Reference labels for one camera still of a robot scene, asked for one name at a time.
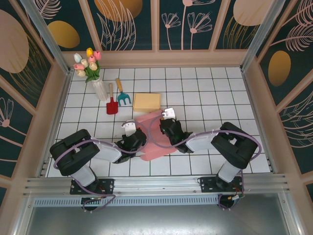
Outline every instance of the tulip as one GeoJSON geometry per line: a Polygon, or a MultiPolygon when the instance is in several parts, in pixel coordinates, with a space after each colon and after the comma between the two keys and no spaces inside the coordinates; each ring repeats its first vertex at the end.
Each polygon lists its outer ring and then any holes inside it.
{"type": "Polygon", "coordinates": [[[89,58],[88,58],[88,62],[90,63],[90,62],[96,62],[96,58],[93,56],[93,55],[91,55],[89,58]]]}
{"type": "Polygon", "coordinates": [[[96,71],[98,69],[97,65],[95,62],[90,62],[89,63],[89,68],[92,70],[92,71],[96,71]]]}
{"type": "Polygon", "coordinates": [[[86,73],[84,70],[78,70],[77,72],[77,75],[80,76],[80,77],[85,77],[86,76],[86,73]]]}
{"type": "Polygon", "coordinates": [[[81,61],[80,63],[81,63],[82,65],[84,65],[85,68],[87,68],[88,65],[89,65],[88,61],[85,60],[85,59],[82,59],[82,61],[81,61]]]}
{"type": "Polygon", "coordinates": [[[85,69],[85,66],[82,65],[82,64],[75,64],[75,65],[74,65],[74,69],[76,69],[76,70],[84,70],[84,69],[85,69]]]}
{"type": "Polygon", "coordinates": [[[80,54],[78,54],[78,53],[74,54],[74,60],[75,60],[76,63],[80,63],[82,59],[83,58],[81,57],[80,54]]]}
{"type": "Polygon", "coordinates": [[[99,51],[95,51],[94,53],[93,53],[93,55],[94,55],[94,57],[96,58],[96,60],[101,60],[101,53],[99,52],[99,51]]]}
{"type": "Polygon", "coordinates": [[[86,54],[87,54],[87,57],[89,57],[93,54],[93,51],[90,47],[86,50],[86,54]]]}

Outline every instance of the white vase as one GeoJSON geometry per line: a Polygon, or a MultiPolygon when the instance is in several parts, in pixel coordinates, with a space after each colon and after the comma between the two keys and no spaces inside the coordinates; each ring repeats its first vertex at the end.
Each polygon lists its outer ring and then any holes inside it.
{"type": "Polygon", "coordinates": [[[100,99],[101,101],[107,101],[109,97],[106,89],[104,88],[103,81],[100,78],[98,78],[97,80],[92,80],[92,86],[96,91],[98,99],[100,99]]]}

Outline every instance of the flower bouquet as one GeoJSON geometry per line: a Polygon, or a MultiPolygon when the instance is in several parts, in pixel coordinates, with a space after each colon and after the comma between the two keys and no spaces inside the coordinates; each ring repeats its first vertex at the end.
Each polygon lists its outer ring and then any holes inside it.
{"type": "Polygon", "coordinates": [[[88,48],[86,54],[88,59],[83,59],[78,53],[74,54],[74,60],[77,63],[74,65],[74,69],[78,76],[87,76],[86,83],[91,81],[98,98],[101,101],[106,101],[109,97],[104,88],[102,79],[99,78],[101,67],[98,61],[101,59],[101,53],[88,48]]]}

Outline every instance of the pink tulip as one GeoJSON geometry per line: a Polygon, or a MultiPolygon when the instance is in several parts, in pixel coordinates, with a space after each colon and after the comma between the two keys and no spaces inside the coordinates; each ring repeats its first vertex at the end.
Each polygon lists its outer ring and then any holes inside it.
{"type": "Polygon", "coordinates": [[[91,62],[96,62],[96,58],[91,55],[89,58],[88,58],[88,62],[91,63],[91,62]]]}
{"type": "Polygon", "coordinates": [[[101,53],[99,51],[94,51],[93,52],[94,57],[96,58],[96,60],[101,60],[101,53]]]}
{"type": "Polygon", "coordinates": [[[74,65],[74,69],[76,69],[76,70],[84,70],[84,69],[85,69],[85,66],[82,65],[82,64],[75,64],[75,65],[74,65]]]}

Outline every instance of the pink cloth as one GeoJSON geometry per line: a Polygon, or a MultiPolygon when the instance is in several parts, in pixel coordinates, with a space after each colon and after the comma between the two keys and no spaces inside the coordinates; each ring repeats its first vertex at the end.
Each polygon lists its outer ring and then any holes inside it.
{"type": "MultiPolygon", "coordinates": [[[[141,124],[143,124],[148,129],[152,119],[161,115],[162,112],[163,112],[162,110],[158,110],[158,111],[155,111],[153,113],[149,113],[149,114],[137,117],[135,120],[137,122],[140,122],[141,124]]],[[[146,135],[148,135],[148,133],[146,133],[143,128],[141,130],[146,135]]],[[[151,132],[151,135],[153,136],[153,139],[157,143],[164,145],[164,146],[171,146],[171,143],[170,143],[169,139],[167,138],[167,136],[162,134],[162,132],[160,130],[160,121],[159,120],[156,120],[153,123],[153,125],[151,126],[150,132],[151,132]]],[[[145,154],[141,155],[140,157],[144,161],[151,161],[153,159],[162,157],[164,155],[174,153],[175,151],[176,151],[176,149],[174,147],[173,148],[160,148],[160,147],[156,146],[154,143],[152,143],[152,141],[150,140],[150,141],[148,141],[147,146],[142,151],[145,154]]]]}

